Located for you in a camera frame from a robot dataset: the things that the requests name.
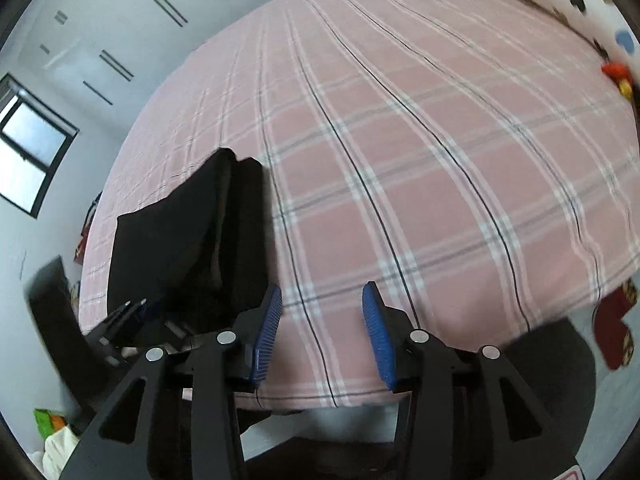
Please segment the black pants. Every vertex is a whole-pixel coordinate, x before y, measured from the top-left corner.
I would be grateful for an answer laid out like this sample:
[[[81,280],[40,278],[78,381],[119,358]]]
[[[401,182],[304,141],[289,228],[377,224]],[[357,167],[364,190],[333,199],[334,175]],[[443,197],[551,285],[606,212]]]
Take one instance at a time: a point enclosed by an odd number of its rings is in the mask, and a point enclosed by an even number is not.
[[[259,306],[268,286],[265,169],[228,148],[159,202],[117,219],[107,309],[157,302],[202,332]]]

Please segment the black framed window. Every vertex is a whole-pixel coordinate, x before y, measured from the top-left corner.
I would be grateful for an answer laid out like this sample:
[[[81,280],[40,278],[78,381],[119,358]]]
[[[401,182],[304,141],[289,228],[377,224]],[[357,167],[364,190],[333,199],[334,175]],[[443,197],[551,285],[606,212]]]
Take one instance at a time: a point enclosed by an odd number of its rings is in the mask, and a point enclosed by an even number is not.
[[[79,129],[12,75],[1,78],[1,197],[37,218]]]

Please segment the pink plaid bed sheet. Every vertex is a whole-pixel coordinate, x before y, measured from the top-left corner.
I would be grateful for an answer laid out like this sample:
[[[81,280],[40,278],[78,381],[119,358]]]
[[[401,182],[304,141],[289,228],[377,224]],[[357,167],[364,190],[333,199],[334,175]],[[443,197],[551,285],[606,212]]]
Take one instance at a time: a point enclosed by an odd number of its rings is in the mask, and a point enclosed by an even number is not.
[[[121,214],[217,148],[268,172],[283,316],[243,408],[383,403],[375,282],[450,346],[501,346],[639,269],[634,112],[597,52],[522,0],[273,0],[195,50],[108,176],[80,325],[107,311]]]

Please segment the white wardrobe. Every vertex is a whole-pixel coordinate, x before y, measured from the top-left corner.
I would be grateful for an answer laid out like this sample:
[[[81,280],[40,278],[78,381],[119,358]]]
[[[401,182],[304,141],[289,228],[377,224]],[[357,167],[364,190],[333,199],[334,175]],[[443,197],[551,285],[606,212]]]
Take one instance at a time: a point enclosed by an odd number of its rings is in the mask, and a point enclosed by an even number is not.
[[[271,0],[42,0],[20,63],[122,139],[210,37]]]

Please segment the red yellow toy charm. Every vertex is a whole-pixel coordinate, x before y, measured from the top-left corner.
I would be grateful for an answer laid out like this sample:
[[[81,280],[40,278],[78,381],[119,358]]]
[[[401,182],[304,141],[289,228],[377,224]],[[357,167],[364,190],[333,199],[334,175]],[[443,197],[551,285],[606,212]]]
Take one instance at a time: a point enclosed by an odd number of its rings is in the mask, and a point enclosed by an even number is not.
[[[625,64],[605,62],[601,66],[601,72],[614,82],[622,96],[627,100],[632,99],[634,83],[632,82],[630,70]]]

